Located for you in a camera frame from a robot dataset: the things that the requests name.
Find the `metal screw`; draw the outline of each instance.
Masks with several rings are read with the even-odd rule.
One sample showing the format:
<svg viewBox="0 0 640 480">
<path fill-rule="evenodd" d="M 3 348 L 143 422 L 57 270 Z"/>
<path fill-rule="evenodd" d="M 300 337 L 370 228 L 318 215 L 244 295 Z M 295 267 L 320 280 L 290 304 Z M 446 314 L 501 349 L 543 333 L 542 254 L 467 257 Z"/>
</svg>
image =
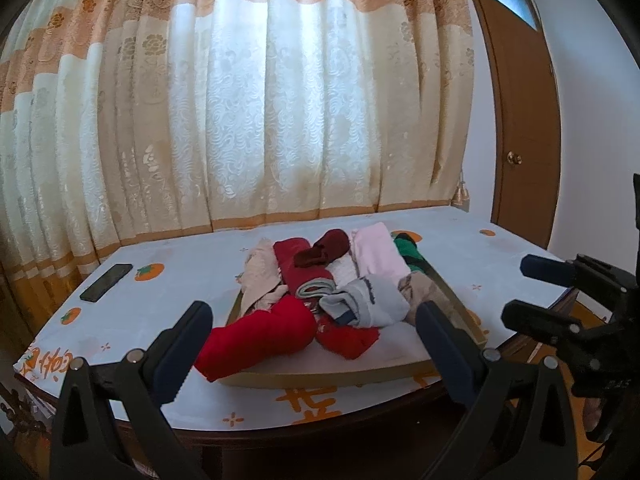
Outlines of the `metal screw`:
<svg viewBox="0 0 640 480">
<path fill-rule="evenodd" d="M 140 348 L 135 348 L 133 350 L 129 350 L 127 353 L 127 361 L 130 363 L 137 363 L 145 356 L 145 353 Z"/>
<path fill-rule="evenodd" d="M 491 363 L 495 363 L 496 361 L 499 361 L 500 358 L 502 357 L 500 355 L 500 352 L 498 352 L 495 348 L 486 348 L 485 350 L 482 351 L 482 355 L 487 361 Z"/>
<path fill-rule="evenodd" d="M 81 358 L 76 357 L 73 361 L 71 361 L 69 368 L 71 368 L 72 370 L 78 371 L 80 368 L 82 368 L 83 364 L 84 364 L 84 361 Z"/>
<path fill-rule="evenodd" d="M 558 368 L 558 359 L 556 359 L 555 357 L 553 357 L 551 355 L 548 355 L 544 359 L 542 359 L 542 363 L 547 368 L 550 368 L 551 370 L 555 370 L 556 368 Z"/>
</svg>

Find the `black phone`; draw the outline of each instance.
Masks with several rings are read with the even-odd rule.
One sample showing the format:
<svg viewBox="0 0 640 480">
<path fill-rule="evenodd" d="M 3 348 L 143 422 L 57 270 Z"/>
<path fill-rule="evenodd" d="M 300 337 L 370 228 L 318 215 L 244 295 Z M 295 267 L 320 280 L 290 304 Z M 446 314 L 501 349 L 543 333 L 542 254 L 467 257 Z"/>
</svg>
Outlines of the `black phone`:
<svg viewBox="0 0 640 480">
<path fill-rule="evenodd" d="M 116 283 L 118 283 L 127 273 L 133 269 L 131 264 L 115 264 L 107 270 L 100 278 L 95 280 L 89 287 L 80 294 L 80 299 L 95 303 Z"/>
</svg>

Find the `floral curtain pattern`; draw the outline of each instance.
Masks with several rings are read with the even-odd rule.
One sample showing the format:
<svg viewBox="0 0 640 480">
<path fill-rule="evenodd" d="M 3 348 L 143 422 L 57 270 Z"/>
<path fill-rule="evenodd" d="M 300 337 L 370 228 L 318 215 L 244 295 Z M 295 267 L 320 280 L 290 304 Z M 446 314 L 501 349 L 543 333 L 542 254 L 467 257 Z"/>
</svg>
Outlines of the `floral curtain pattern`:
<svg viewBox="0 0 640 480">
<path fill-rule="evenodd" d="M 0 251 L 37 332 L 119 246 L 448 204 L 467 0 L 32 0 L 0 56 Z"/>
</svg>

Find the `folded pink cloth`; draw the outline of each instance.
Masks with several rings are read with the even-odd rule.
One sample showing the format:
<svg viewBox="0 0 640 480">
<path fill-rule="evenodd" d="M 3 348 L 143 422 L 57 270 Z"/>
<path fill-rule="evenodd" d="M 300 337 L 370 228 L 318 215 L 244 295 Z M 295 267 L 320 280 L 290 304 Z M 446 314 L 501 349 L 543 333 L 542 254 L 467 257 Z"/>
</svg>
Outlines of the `folded pink cloth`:
<svg viewBox="0 0 640 480">
<path fill-rule="evenodd" d="M 351 253 L 361 276 L 386 276 L 398 286 L 400 279 L 411 272 L 382 222 L 352 233 Z"/>
</svg>

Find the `door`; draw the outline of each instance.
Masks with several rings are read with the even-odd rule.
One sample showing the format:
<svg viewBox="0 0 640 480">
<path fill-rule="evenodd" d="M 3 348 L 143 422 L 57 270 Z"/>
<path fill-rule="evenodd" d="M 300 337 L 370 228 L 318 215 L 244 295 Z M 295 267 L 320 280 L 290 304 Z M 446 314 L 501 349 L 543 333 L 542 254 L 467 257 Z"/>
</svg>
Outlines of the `door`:
<svg viewBox="0 0 640 480">
<path fill-rule="evenodd" d="M 560 110 L 544 35 L 498 0 L 474 0 L 494 83 L 492 221 L 546 248 L 560 183 Z"/>
</svg>

